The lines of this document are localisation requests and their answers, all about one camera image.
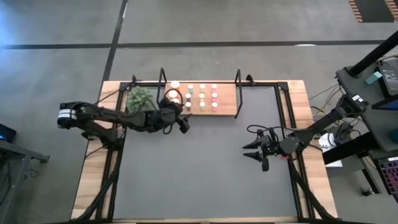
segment small bottle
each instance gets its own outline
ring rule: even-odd
[[[199,88],[200,88],[200,93],[205,93],[205,88],[206,88],[205,84],[200,84]]]
[[[187,102],[191,102],[191,94],[185,94],[185,99],[187,99]]]
[[[212,102],[217,102],[217,93],[212,93],[211,94],[211,101]]]
[[[199,103],[199,107],[200,107],[200,110],[201,110],[201,111],[204,111],[204,110],[205,110],[205,106],[206,106],[205,102],[200,102],[200,103]]]
[[[212,93],[217,92],[217,84],[212,84],[212,85],[211,85],[211,92],[212,92]]]
[[[170,97],[171,99],[176,98],[177,95],[178,95],[177,91],[175,91],[175,90],[170,90],[170,91],[169,91],[169,97]]]
[[[180,104],[180,100],[177,98],[172,99],[172,102],[176,103],[176,104]]]
[[[179,82],[179,81],[172,81],[171,84],[170,84],[170,86],[171,86],[173,89],[178,90],[178,88],[180,88],[180,82]]]
[[[192,106],[192,104],[190,102],[185,103],[185,107],[187,108],[187,111],[191,111],[191,106]]]
[[[188,92],[189,92],[189,94],[193,94],[193,85],[192,84],[189,84],[188,85]]]
[[[199,99],[200,99],[201,102],[204,102],[205,101],[205,94],[204,93],[200,93],[199,94]]]
[[[218,106],[218,103],[217,103],[217,102],[212,102],[212,103],[211,103],[211,111],[212,111],[212,112],[217,111],[217,106]]]

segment desk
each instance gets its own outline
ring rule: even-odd
[[[217,81],[219,83],[233,83],[233,81]],[[278,82],[278,81],[257,81],[261,82]],[[295,121],[298,128],[306,128],[313,123],[312,114],[310,110],[310,105],[308,102],[307,92],[305,90],[305,85],[302,80],[292,80],[283,81],[287,82],[289,85],[290,99],[292,102],[292,107],[294,111]],[[104,82],[101,96],[103,98],[110,93],[119,89],[120,82]],[[113,95],[106,100],[102,101],[99,106],[104,106],[110,109],[116,109],[116,101],[118,96]],[[282,105],[285,108],[287,103],[282,97]],[[287,126],[290,125],[289,113],[284,110],[285,120]],[[111,127],[109,123],[101,123],[103,126]],[[88,145],[86,153],[99,148],[101,146],[99,141],[91,141]],[[80,183],[78,186],[78,191],[76,193],[75,204],[73,206],[73,211],[71,218],[76,218],[81,215],[86,207],[94,199],[95,195],[98,193],[101,185],[101,180],[104,171],[104,164],[106,160],[106,149],[101,149],[98,152],[92,154],[88,157],[82,167],[82,173],[80,177]],[[113,152],[111,163],[114,163],[117,152]],[[307,172],[309,186],[312,192],[315,194],[320,203],[326,208],[326,210],[337,217],[335,203],[333,201],[333,196],[331,194],[331,189],[326,174],[326,168],[323,163],[322,154],[319,150],[308,147],[303,152],[303,159],[305,163],[305,168]],[[299,192],[301,198],[301,204],[303,208],[303,214],[305,217],[308,216],[308,211],[306,211],[305,197],[302,192]],[[109,198],[111,195],[111,189],[108,191],[107,196],[104,200],[104,207],[102,212],[102,217],[106,217],[109,206]],[[252,217],[252,218],[216,218],[216,219],[200,219],[200,220],[114,220],[114,222],[293,222],[296,217]]]

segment gray mat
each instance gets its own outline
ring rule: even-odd
[[[192,116],[187,134],[128,131],[114,218],[296,216],[286,160],[262,172],[242,155],[247,125],[280,126],[274,88],[243,88],[243,101],[237,119]]]

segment wooden plank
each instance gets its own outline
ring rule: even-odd
[[[215,83],[217,84],[217,98],[218,98],[218,106],[216,111],[211,110],[211,83],[205,84],[205,109],[202,111],[199,107],[200,99],[200,83],[181,83],[178,91],[182,94],[183,103],[185,104],[186,98],[185,94],[188,93],[188,85],[193,85],[193,94],[192,94],[192,108],[191,111],[187,111],[186,107],[184,107],[184,111],[182,114],[192,114],[192,115],[211,115],[211,116],[235,116],[238,111],[236,106],[236,85],[235,84],[224,84],[224,83]],[[170,83],[166,83],[166,90],[171,89]],[[181,97],[178,95],[177,99],[181,102]]]
[[[149,83],[157,83],[158,81],[149,81]],[[180,81],[186,83],[203,83],[203,82],[217,82],[217,83],[234,83],[233,80],[214,80],[214,81]],[[295,121],[298,128],[306,128],[313,123],[312,113],[310,110],[310,104],[308,101],[307,92],[305,89],[304,82],[302,80],[259,80],[256,83],[276,83],[276,82],[287,82],[289,84],[290,99],[293,105],[293,111],[295,115]],[[109,93],[116,91],[119,88],[119,81],[104,82],[103,91],[101,92],[101,98],[108,95]],[[104,101],[104,105],[107,108],[116,107],[117,96],[112,96]],[[284,97],[282,97],[282,104],[284,106],[284,114],[286,123],[290,124],[289,114],[287,114],[287,107]],[[85,208],[91,203],[95,195],[98,193],[101,184],[101,178],[103,173],[103,166],[105,162],[105,155],[101,153],[97,154],[95,157],[87,158],[82,174],[80,177],[80,183],[78,188],[78,193],[76,195],[75,205],[73,207],[73,212],[71,218],[78,217]],[[326,167],[323,162],[322,154],[318,149],[312,147],[306,148],[303,153],[305,168],[307,172],[307,178],[309,181],[309,186],[311,191],[315,194],[319,202],[325,207],[325,209],[333,216],[337,217],[337,212],[335,208],[335,203],[333,196],[331,194],[331,189],[328,181],[328,176],[326,173]],[[303,193],[300,194],[300,199],[302,201],[302,208],[305,215],[308,215],[306,211],[305,198]],[[297,220],[296,217],[247,217],[247,218],[222,218],[209,221],[210,219],[205,219],[207,222],[294,222]],[[115,222],[189,222],[187,219],[161,219],[161,220],[114,220]]]

